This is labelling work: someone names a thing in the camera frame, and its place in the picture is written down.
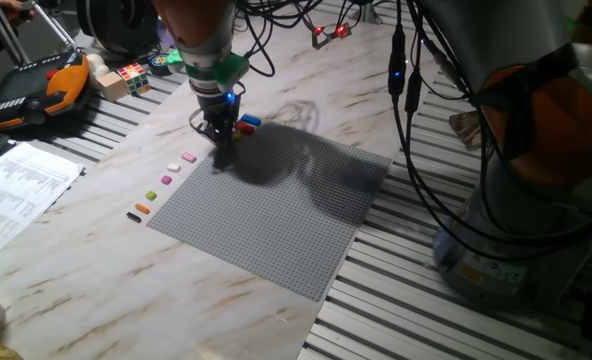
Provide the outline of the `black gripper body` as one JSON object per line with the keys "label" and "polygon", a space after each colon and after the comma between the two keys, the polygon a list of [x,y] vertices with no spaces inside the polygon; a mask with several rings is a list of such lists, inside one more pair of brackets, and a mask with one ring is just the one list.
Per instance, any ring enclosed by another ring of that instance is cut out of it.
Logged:
{"label": "black gripper body", "polygon": [[239,118],[241,96],[232,91],[219,94],[215,97],[197,95],[198,104],[203,112],[203,119],[210,125],[214,125],[218,118],[224,117],[234,123]]}

